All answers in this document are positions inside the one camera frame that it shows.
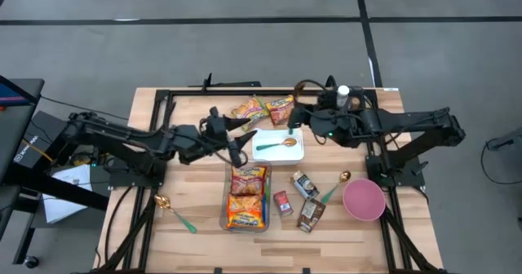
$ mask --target table leg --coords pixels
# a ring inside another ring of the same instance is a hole
[[[77,185],[54,179],[43,172],[32,171],[27,167],[15,163],[9,166],[6,177],[8,183],[33,189],[61,200],[71,201],[98,210],[107,209],[108,197],[90,192]]]

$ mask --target snack bag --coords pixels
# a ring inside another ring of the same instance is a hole
[[[260,196],[228,196],[227,228],[250,227],[263,228],[263,202]]]
[[[290,117],[290,113],[294,107],[294,97],[289,95],[283,99],[276,99],[266,103],[266,106],[270,112],[272,123],[274,125],[283,124]]]
[[[251,169],[232,170],[232,186],[230,194],[233,196],[253,196],[263,193],[263,177],[265,168],[257,167]]]
[[[241,128],[244,131],[249,130],[255,123],[268,116],[268,110],[259,102],[257,98],[247,100],[241,106],[232,110],[235,118],[249,118],[250,121],[245,123]]]

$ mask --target green-handled spoon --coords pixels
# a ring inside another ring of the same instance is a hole
[[[170,212],[174,213],[176,215],[176,217],[178,217],[179,221],[181,221],[188,228],[188,230],[191,233],[197,232],[197,229],[192,224],[190,224],[189,221],[185,220],[185,218],[181,217],[178,214],[178,212],[174,211],[174,209],[172,209],[172,207],[170,207],[170,200],[168,197],[165,197],[162,195],[156,195],[156,196],[154,196],[154,201],[160,208],[167,209]]]
[[[283,141],[280,144],[264,144],[264,145],[257,146],[257,147],[255,147],[255,150],[261,151],[261,150],[264,150],[265,148],[271,148],[271,147],[275,147],[278,145],[285,145],[287,147],[293,147],[296,145],[296,143],[297,143],[296,139],[288,138],[288,139],[285,139],[285,141]]]
[[[350,173],[350,171],[344,171],[343,173],[341,173],[341,175],[339,176],[339,182],[335,184],[332,190],[330,190],[321,198],[321,203],[327,203],[330,200],[330,197],[332,197],[332,195],[334,194],[335,189],[337,189],[341,183],[347,182],[350,179],[350,177],[352,177],[352,173]]]

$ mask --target white paper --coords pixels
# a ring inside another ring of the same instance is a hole
[[[92,192],[91,168],[88,165],[81,165],[71,169],[56,172],[52,175],[52,178],[71,184],[84,183],[79,185],[79,187]],[[43,205],[46,209],[46,220],[48,223],[56,223],[61,219],[69,217],[70,215],[86,208],[85,205],[75,204],[70,201],[58,200],[53,198],[53,196],[46,194],[43,195],[43,199]]]

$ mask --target clear plastic container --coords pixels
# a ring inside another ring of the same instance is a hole
[[[227,228],[228,223],[228,214],[227,214],[227,206],[228,206],[228,194],[230,193],[230,189],[232,186],[232,166],[227,164],[225,166],[225,181],[224,181],[224,189],[223,189],[223,204],[221,206],[221,215],[219,216],[219,226],[223,230],[229,232],[265,232],[268,230],[270,226],[270,200],[272,199],[272,166],[270,166],[267,162],[249,162],[244,165],[242,168],[250,168],[250,167],[265,167],[267,168],[267,173],[264,178],[264,194],[263,194],[263,216],[264,216],[264,227],[263,228]]]

